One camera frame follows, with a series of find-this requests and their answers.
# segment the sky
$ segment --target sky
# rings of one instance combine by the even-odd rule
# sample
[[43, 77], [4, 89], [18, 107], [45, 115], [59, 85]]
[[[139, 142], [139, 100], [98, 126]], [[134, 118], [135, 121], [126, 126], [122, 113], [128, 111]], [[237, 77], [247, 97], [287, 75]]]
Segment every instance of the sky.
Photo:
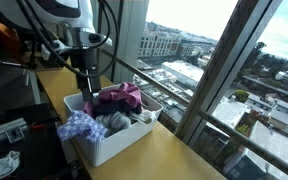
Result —
[[[146, 21], [218, 40], [237, 0], [150, 0]], [[259, 41], [264, 52], [288, 59], [288, 0], [282, 1]]]

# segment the wooden table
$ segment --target wooden table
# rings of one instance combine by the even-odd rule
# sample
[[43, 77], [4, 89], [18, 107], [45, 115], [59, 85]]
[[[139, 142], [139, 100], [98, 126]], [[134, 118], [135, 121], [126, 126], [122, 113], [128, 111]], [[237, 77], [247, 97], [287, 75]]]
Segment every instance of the wooden table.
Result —
[[[37, 76], [55, 110], [66, 120], [63, 98], [80, 92], [75, 75], [64, 68], [37, 72]], [[104, 76], [101, 84], [112, 85]], [[91, 165], [77, 141], [72, 140], [72, 144], [94, 180], [225, 179], [159, 122], [152, 132], [99, 167]]]

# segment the white box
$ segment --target white box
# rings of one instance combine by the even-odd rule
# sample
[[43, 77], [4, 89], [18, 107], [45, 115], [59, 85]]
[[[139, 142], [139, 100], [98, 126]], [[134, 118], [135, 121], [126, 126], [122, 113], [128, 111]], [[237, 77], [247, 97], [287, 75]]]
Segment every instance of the white box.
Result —
[[[116, 89], [118, 87], [119, 85], [115, 85], [103, 88], [103, 90]], [[145, 109], [155, 112], [156, 119], [153, 119], [151, 123], [142, 124], [136, 122], [132, 124], [131, 128], [119, 131], [99, 143], [90, 143], [81, 136], [75, 137], [86, 156], [95, 167], [109, 160], [153, 129], [163, 107], [143, 92], [141, 92], [141, 99]], [[85, 102], [83, 102], [82, 94], [67, 96], [64, 98], [64, 103], [67, 117], [70, 116], [72, 109], [82, 110], [85, 104]]]

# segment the cable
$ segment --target cable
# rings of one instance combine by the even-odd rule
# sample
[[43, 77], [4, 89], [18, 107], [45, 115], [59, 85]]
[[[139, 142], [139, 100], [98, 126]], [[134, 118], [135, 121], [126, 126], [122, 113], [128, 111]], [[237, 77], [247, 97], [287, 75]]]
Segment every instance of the cable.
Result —
[[35, 10], [33, 9], [31, 3], [28, 0], [25, 0], [26, 4], [28, 5], [28, 7], [30, 8], [30, 10], [33, 13], [33, 16], [35, 17], [35, 19], [37, 20], [37, 22], [40, 24], [41, 28], [43, 29], [43, 31], [46, 34], [46, 38], [48, 39], [48, 41], [50, 42], [50, 44], [53, 44], [52, 38], [50, 36], [50, 34], [48, 33], [47, 29], [45, 28], [44, 24], [41, 22], [40, 18], [38, 18]]
[[33, 20], [29, 16], [28, 12], [26, 11], [23, 0], [16, 0], [16, 1], [19, 5], [21, 11], [23, 12], [24, 16], [26, 17], [28, 23], [31, 25], [32, 29], [35, 31], [35, 33], [38, 35], [38, 37], [41, 38], [45, 47], [50, 51], [50, 53], [52, 53], [57, 58], [58, 61], [60, 61], [71, 72], [73, 72], [76, 75], [83, 77], [83, 78], [96, 78], [96, 77], [103, 75], [106, 71], [108, 71], [109, 68], [113, 65], [113, 63], [116, 62], [115, 57], [116, 57], [117, 49], [118, 49], [118, 45], [119, 45], [119, 28], [118, 28], [117, 20], [116, 20], [114, 13], [113, 13], [112, 8], [108, 5], [108, 3], [105, 0], [103, 0], [103, 2], [105, 4], [105, 6], [109, 9], [109, 11], [113, 17], [114, 24], [115, 24], [115, 30], [116, 30], [115, 47], [114, 47], [114, 52], [113, 52], [113, 57], [112, 57], [111, 62], [109, 63], [108, 66], [105, 67], [104, 70], [102, 70], [101, 72], [98, 72], [97, 75], [87, 75], [87, 74], [81, 73], [78, 70], [74, 69], [69, 64], [67, 64], [66, 61], [51, 47], [51, 45], [49, 43], [47, 43], [47, 40], [45, 39], [43, 34], [38, 30], [38, 28], [34, 24]]
[[107, 15], [106, 9], [104, 8], [103, 2], [100, 2], [100, 0], [99, 0], [99, 4], [101, 6], [102, 11], [104, 11], [104, 15], [105, 15], [105, 18], [106, 18], [107, 33], [106, 33], [105, 39], [101, 43], [99, 43], [99, 44], [97, 44], [95, 46], [91, 46], [90, 47], [91, 49], [98, 48], [98, 47], [102, 46], [104, 43], [106, 43], [106, 41], [108, 40], [108, 38], [109, 38], [109, 36], [111, 34], [111, 22], [110, 22], [110, 19], [108, 18], [108, 15]]

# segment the glass pane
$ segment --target glass pane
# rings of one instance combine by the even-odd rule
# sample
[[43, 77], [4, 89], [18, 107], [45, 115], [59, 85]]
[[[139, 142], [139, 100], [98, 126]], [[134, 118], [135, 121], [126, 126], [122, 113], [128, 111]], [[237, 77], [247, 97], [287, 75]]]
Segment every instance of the glass pane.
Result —
[[[190, 100], [236, 3], [237, 0], [150, 1], [137, 68]], [[160, 122], [174, 132], [185, 106], [137, 75], [133, 80], [164, 106]]]
[[[288, 163], [288, 1], [282, 2], [212, 115]], [[228, 179], [288, 179], [210, 123], [193, 150]]]

